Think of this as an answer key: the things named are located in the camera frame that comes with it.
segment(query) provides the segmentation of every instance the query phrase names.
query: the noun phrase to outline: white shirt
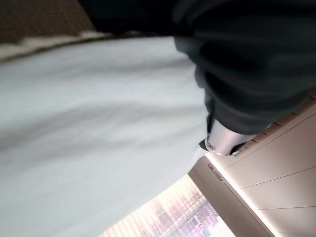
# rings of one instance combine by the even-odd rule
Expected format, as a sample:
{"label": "white shirt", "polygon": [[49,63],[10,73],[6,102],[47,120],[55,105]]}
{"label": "white shirt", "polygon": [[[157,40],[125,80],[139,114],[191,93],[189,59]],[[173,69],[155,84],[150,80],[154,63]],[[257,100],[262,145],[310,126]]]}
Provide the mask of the white shirt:
{"label": "white shirt", "polygon": [[0,235],[96,237],[185,175],[206,137],[194,70],[173,38],[0,64]]}

